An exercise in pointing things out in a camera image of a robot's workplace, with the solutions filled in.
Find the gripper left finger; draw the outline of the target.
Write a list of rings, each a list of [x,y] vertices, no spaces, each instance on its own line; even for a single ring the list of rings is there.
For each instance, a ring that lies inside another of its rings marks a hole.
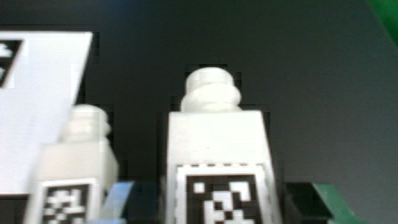
[[[123,217],[124,207],[128,203],[133,183],[117,182],[112,186],[107,200],[101,206],[100,218],[96,224],[126,224]]]

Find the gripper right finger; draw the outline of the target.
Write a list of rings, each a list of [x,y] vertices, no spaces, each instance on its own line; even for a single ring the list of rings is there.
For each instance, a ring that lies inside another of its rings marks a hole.
[[[327,224],[370,224],[355,215],[338,192],[338,188],[325,183],[315,184],[315,189],[331,212]]]

